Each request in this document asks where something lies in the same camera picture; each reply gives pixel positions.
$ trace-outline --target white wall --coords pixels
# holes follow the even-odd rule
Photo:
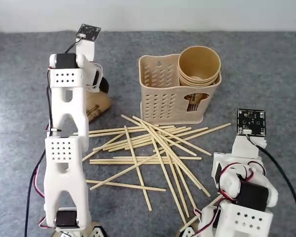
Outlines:
[[[296,31],[296,0],[0,0],[0,32]]]

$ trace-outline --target circuit board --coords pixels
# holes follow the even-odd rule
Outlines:
[[[237,135],[266,136],[265,110],[237,109]]]
[[[82,24],[80,26],[80,29],[77,32],[76,37],[95,42],[95,40],[99,36],[100,31],[101,31],[100,27]]]

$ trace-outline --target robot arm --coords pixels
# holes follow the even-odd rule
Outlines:
[[[212,177],[224,196],[218,207],[205,207],[198,231],[184,237],[267,237],[278,192],[265,176],[259,150],[252,142],[265,147],[265,112],[238,110],[238,134],[231,154],[214,153]]]
[[[79,47],[76,53],[52,54],[49,59],[49,85],[51,90],[52,135],[45,140],[46,172],[44,177],[46,222],[56,231],[70,232],[74,236],[85,236],[83,231],[91,222],[88,204],[88,189],[82,170],[82,153],[89,147],[89,125],[86,114],[86,92],[98,92],[102,79],[102,67],[89,62],[81,52],[94,47],[88,40],[89,31],[78,32]],[[73,93],[66,101],[66,91]],[[65,118],[71,117],[78,135],[62,137]],[[62,192],[68,192],[75,207],[61,208]]]

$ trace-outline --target gray carpet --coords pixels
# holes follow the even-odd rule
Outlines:
[[[74,32],[0,34],[0,237],[22,236],[26,194],[32,169],[44,149],[47,103],[46,68],[52,53],[63,52],[74,40]],[[120,117],[140,115],[138,58],[144,54],[166,55],[181,52],[191,45],[214,48],[222,59],[222,84],[215,93],[200,126],[213,127],[226,122],[232,126],[192,142],[210,152],[231,152],[235,138],[235,109],[265,109],[267,113],[267,149],[282,164],[296,189],[296,33],[169,33],[103,32],[96,43],[96,61],[102,64],[110,83],[112,107],[91,129],[129,125]],[[66,123],[74,131],[72,122]],[[90,140],[90,149],[111,137]],[[115,155],[130,155],[116,152]],[[151,155],[151,147],[138,149],[139,156]],[[112,154],[99,153],[98,157]],[[186,165],[216,196],[210,177],[212,158],[186,161]],[[263,156],[267,176],[279,191],[272,208],[273,237],[296,234],[296,206],[278,170]],[[43,171],[39,176],[42,187]],[[127,166],[84,165],[88,179],[103,180]],[[147,186],[167,188],[158,165],[141,168]],[[139,184],[135,171],[116,180]],[[207,198],[187,181],[199,208]],[[101,187],[89,193],[93,220],[99,221],[109,236],[174,236],[182,225],[170,192],[148,192],[153,211],[148,212],[140,190]],[[69,204],[64,197],[64,204]],[[44,215],[43,200],[32,193],[29,236],[47,237],[51,230],[40,230]]]

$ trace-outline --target beige cup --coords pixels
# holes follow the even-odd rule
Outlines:
[[[198,86],[211,84],[218,77],[220,69],[221,60],[211,48],[193,46],[179,55],[178,73],[184,84],[191,83]]]

